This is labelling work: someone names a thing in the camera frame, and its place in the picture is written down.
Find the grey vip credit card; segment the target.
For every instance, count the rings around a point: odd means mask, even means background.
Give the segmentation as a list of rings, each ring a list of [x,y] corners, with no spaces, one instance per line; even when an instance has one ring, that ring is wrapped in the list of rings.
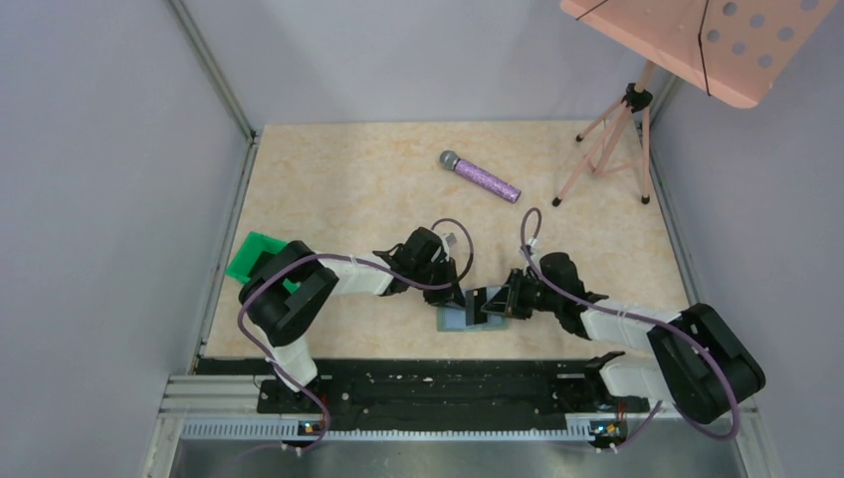
[[[489,317],[483,311],[487,302],[487,289],[471,289],[465,293],[466,313],[465,324],[468,328],[482,327],[489,322]]]

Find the sage green card holder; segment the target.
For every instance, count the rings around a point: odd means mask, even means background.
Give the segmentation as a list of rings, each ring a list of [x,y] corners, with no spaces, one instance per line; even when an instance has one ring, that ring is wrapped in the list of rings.
[[[499,287],[486,287],[487,300],[493,296]],[[489,315],[489,322],[482,327],[468,328],[465,324],[464,309],[439,308],[437,310],[437,330],[439,332],[490,332],[506,330],[509,327],[509,321],[500,316]]]

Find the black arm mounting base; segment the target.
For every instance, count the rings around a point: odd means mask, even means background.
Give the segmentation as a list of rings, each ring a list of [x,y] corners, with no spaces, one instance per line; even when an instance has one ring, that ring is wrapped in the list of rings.
[[[586,359],[317,361],[309,395],[261,383],[262,414],[319,414],[332,431],[563,431],[577,413],[648,412],[600,390]]]

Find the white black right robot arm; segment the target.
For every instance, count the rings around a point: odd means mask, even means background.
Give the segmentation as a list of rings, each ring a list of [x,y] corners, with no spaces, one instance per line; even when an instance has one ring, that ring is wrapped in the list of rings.
[[[669,401],[700,425],[732,412],[766,385],[760,364],[712,306],[660,312],[614,301],[586,290],[565,253],[511,270],[481,309],[520,320],[551,313],[570,334],[638,351],[598,363],[600,390]]]

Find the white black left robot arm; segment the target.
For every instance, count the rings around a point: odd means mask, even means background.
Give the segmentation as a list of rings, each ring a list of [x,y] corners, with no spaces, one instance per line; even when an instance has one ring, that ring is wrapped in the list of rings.
[[[433,307],[464,308],[453,243],[446,235],[419,227],[392,248],[361,256],[318,253],[303,241],[256,257],[238,300],[261,331],[258,343],[281,379],[297,392],[317,377],[305,334],[332,296],[388,297],[414,287]]]

